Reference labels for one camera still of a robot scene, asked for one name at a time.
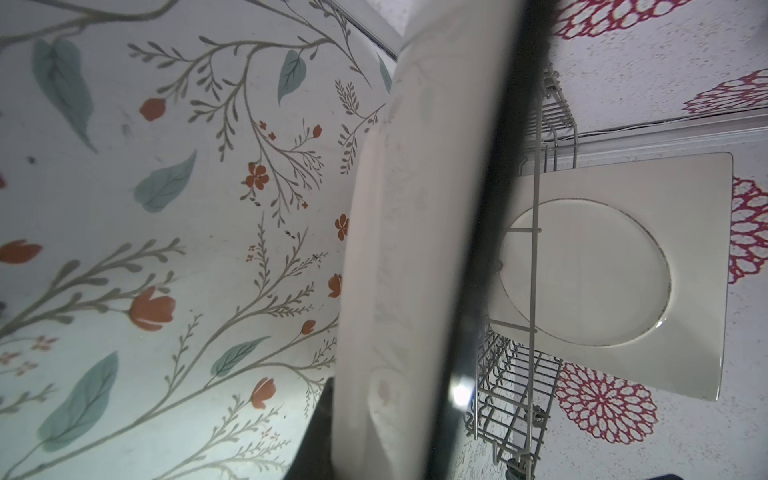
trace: white plate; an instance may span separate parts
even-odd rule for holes
[[[732,172],[730,154],[707,154],[542,174],[536,349],[716,400]],[[532,191],[518,180],[507,225],[531,226]],[[527,326],[531,234],[507,233],[500,260],[488,314]]]

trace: red floral pattern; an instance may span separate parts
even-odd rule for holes
[[[733,179],[728,283],[759,273],[768,260],[768,192],[753,180]]]
[[[567,0],[557,11],[554,34],[562,38],[597,37],[660,17],[690,0]]]
[[[609,443],[642,442],[658,422],[647,388],[574,363],[563,365],[555,395],[579,429]]]
[[[724,81],[685,102],[683,109],[692,114],[707,114],[760,105],[768,105],[768,69]]]

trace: dishwasher rack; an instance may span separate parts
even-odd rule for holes
[[[465,413],[467,435],[493,445],[494,463],[507,465],[507,480],[532,480],[536,463],[540,459],[544,433],[550,418],[554,391],[562,368],[562,361],[535,349],[536,333],[536,263],[538,256],[539,181],[541,157],[544,152],[544,171],[550,145],[553,147],[553,170],[558,167],[558,142],[570,140],[573,145],[573,168],[576,168],[578,129],[558,82],[558,73],[549,64],[544,72],[536,108],[529,116],[526,134],[525,160],[533,154],[533,222],[531,228],[506,229],[506,234],[531,235],[531,309],[529,326],[507,327],[528,332],[528,346],[512,342],[497,333],[490,323],[502,323],[485,317],[478,364],[475,374],[475,392]]]

